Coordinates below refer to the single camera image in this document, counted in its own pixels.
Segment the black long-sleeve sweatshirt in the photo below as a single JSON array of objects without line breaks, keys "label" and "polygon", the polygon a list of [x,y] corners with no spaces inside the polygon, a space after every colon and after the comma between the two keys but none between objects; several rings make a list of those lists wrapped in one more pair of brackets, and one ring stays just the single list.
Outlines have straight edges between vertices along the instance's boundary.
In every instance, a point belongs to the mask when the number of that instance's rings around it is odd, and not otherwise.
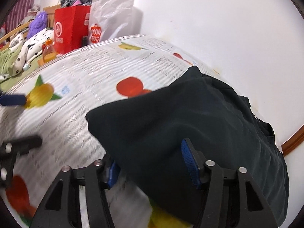
[{"label": "black long-sleeve sweatshirt", "polygon": [[183,139],[223,168],[245,167],[278,225],[287,216],[289,176],[269,123],[248,98],[190,67],[169,86],[108,103],[85,116],[88,131],[160,207],[194,223],[199,193],[182,157]]}]

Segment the fruit print white tablecloth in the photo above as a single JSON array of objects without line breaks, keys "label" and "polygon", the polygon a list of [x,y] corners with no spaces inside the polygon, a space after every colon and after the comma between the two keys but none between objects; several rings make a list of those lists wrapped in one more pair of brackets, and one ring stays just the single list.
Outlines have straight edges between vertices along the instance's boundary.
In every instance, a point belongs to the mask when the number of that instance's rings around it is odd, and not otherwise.
[{"label": "fruit print white tablecloth", "polygon": [[31,108],[1,108],[1,140],[37,134],[42,146],[17,158],[10,190],[1,190],[5,210],[20,227],[31,216],[65,165],[86,167],[105,150],[87,128],[95,107],[128,98],[131,91],[168,86],[189,67],[219,75],[181,49],[151,36],[126,36],[72,51],[42,66],[17,83],[12,92],[28,94],[39,84],[43,102]]}]

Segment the orange juice bottle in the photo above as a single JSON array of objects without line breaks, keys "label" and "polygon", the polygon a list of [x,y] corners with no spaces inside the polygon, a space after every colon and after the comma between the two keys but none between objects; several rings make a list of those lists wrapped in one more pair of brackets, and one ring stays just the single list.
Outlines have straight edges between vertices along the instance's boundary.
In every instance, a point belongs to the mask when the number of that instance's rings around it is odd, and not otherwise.
[{"label": "orange juice bottle", "polygon": [[42,55],[43,55],[43,62],[44,63],[52,61],[56,58],[57,53],[56,53],[56,50],[53,46],[53,40],[52,39],[46,40],[44,42]]}]

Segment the dalmatian spotted plush toy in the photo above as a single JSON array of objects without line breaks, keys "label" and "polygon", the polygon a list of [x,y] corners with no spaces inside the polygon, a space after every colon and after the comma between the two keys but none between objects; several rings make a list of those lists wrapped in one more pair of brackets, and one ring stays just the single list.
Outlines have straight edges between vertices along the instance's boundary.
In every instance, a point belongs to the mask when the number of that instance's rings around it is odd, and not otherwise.
[{"label": "dalmatian spotted plush toy", "polygon": [[13,67],[15,70],[25,70],[31,62],[42,54],[42,44],[54,38],[53,28],[47,27],[27,40],[21,32],[10,42],[10,52],[13,54]]}]

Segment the brown wooden baseboard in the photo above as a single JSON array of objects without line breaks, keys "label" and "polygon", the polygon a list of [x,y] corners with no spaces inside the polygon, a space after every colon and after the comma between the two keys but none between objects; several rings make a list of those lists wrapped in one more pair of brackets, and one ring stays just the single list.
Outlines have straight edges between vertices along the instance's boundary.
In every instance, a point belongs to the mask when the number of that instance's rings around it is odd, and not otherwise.
[{"label": "brown wooden baseboard", "polygon": [[294,149],[296,149],[304,140],[304,131],[301,127],[292,137],[290,137],[285,143],[282,144],[282,152],[284,156],[287,156]]}]

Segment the purple plush toy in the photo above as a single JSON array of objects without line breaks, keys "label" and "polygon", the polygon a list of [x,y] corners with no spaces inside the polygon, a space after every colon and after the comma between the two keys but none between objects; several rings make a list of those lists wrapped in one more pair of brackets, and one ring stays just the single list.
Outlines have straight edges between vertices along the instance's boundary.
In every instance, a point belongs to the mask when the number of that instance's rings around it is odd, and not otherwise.
[{"label": "purple plush toy", "polygon": [[47,27],[48,14],[45,11],[40,12],[35,19],[29,24],[29,31],[26,36],[27,40]]}]

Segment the red paper shopping bag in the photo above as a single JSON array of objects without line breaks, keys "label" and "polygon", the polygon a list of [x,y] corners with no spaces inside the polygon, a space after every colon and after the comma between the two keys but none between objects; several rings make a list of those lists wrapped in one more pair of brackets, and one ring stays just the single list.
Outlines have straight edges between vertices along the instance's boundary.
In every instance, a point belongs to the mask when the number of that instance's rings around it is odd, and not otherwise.
[{"label": "red paper shopping bag", "polygon": [[57,53],[66,54],[82,46],[88,35],[91,6],[72,6],[55,10],[54,47]]}]

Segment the white paper shopping bag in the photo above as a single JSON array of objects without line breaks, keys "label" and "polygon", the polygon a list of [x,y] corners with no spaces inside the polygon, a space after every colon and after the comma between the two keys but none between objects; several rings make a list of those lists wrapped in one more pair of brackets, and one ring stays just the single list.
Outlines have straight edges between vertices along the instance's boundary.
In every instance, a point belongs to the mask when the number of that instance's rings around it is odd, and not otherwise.
[{"label": "white paper shopping bag", "polygon": [[135,0],[92,0],[89,44],[126,36],[131,31]]}]

